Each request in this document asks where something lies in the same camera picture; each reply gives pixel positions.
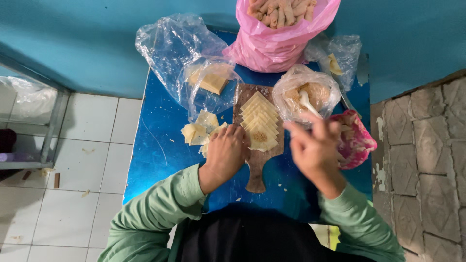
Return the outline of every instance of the plastic bag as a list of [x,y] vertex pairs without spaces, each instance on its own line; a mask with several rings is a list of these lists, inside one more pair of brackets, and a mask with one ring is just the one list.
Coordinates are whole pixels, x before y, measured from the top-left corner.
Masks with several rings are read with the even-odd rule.
[[[234,58],[222,51],[227,44],[209,31],[196,14],[173,14],[137,31],[136,49],[177,103],[194,123],[200,110],[218,114],[232,107],[237,85],[244,83],[234,72]],[[190,81],[190,76],[198,78]],[[207,74],[228,79],[220,95],[199,88]]]
[[236,19],[240,31],[225,53],[231,52],[238,64],[252,71],[287,71],[294,64],[305,62],[302,51],[308,40],[329,26],[339,5],[340,0],[318,0],[312,22],[302,19],[294,26],[271,29],[246,14],[248,0],[238,0]]
[[332,115],[330,119],[342,125],[338,145],[340,169],[353,169],[361,165],[369,157],[369,153],[377,149],[377,142],[370,136],[356,111],[346,110],[343,114]]
[[14,76],[0,76],[0,83],[17,93],[10,120],[36,124],[50,121],[57,95],[54,89]]
[[294,93],[296,89],[307,83],[309,87],[305,91],[309,101],[323,118],[329,117],[340,101],[338,84],[329,75],[314,72],[303,64],[294,65],[281,76],[274,86],[272,97],[283,121],[295,121],[310,128],[308,120],[299,118],[299,113],[306,111],[299,103],[299,96],[293,97],[297,95],[297,92]]
[[355,79],[362,46],[358,35],[340,35],[328,39],[324,33],[320,33],[309,41],[304,49],[304,56],[307,61],[317,62],[321,71],[331,76],[328,55],[334,54],[343,74],[333,77],[343,86],[344,91],[348,92]]

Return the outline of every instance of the blue table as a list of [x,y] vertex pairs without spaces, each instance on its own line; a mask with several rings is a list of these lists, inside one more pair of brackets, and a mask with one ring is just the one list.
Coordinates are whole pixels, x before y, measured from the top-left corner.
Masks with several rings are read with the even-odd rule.
[[[228,45],[233,43],[236,35],[213,30]],[[308,65],[319,71],[316,63]],[[274,86],[284,73],[257,73],[237,65],[235,71],[248,84]],[[370,128],[369,84],[359,86],[357,80],[348,92],[354,107],[362,115],[362,121]],[[343,112],[338,104],[334,113]],[[150,70],[144,100],[139,117],[139,124],[134,142],[133,155],[128,172],[127,187],[123,203],[145,191],[156,182],[167,178],[180,169],[196,163],[204,163],[199,154],[200,145],[184,143],[181,128],[188,124],[187,110],[177,104],[165,90],[164,86]],[[233,109],[218,114],[219,122],[232,122]],[[285,132],[284,154],[270,159],[263,169],[264,193],[251,193],[245,186],[249,177],[246,164],[228,182],[212,192],[204,206],[204,212],[218,210],[230,203],[241,203],[255,208],[271,208],[302,222],[317,221],[320,209],[317,204],[317,189],[298,171],[291,159],[289,134]],[[371,161],[366,160],[353,170],[344,171],[347,180],[358,190],[372,198]]]

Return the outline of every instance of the hand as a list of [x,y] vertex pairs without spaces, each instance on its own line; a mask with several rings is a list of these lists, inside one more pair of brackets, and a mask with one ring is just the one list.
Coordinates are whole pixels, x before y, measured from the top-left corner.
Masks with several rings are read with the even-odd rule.
[[300,117],[313,123],[311,133],[294,122],[284,124],[290,131],[293,161],[326,198],[334,199],[346,187],[346,180],[338,170],[336,151],[340,124],[322,120],[310,112],[301,113]]
[[249,157],[249,138],[241,126],[222,128],[210,137],[207,161],[199,168],[199,185],[208,194],[233,177]]

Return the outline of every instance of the green long-sleeve shirt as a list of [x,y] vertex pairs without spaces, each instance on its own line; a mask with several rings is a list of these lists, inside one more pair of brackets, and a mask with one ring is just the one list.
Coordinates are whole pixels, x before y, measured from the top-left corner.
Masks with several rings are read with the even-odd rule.
[[[111,222],[107,248],[98,262],[175,261],[183,224],[171,250],[171,228],[189,218],[199,220],[206,196],[198,180],[199,165],[190,166],[156,183],[133,198]],[[321,197],[321,218],[340,228],[337,251],[363,255],[377,262],[404,262],[404,252],[390,227],[365,196],[348,184],[336,199]]]

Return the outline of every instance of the spoon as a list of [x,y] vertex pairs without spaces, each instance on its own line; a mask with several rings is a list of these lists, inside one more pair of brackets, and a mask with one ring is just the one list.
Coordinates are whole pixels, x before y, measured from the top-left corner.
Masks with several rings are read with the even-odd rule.
[[322,116],[315,110],[315,108],[311,105],[309,102],[309,95],[306,91],[301,90],[298,92],[299,93],[299,103],[303,106],[305,106],[309,111],[313,112],[316,116],[318,116],[320,119],[322,119]]

